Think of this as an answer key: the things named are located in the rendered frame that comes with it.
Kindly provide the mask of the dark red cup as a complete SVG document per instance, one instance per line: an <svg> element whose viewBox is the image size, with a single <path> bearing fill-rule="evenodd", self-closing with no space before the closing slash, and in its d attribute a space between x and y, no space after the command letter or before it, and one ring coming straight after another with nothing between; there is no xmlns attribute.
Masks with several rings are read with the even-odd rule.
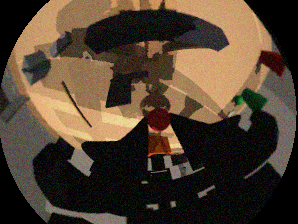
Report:
<svg viewBox="0 0 298 224"><path fill-rule="evenodd" d="M277 52L267 52L265 49L262 49L261 53L259 53L261 57L258 60L259 63L265 64L265 67L270 68L271 72L277 73L277 75L282 76L281 73L285 71L285 63L283 63L281 53Z"/></svg>

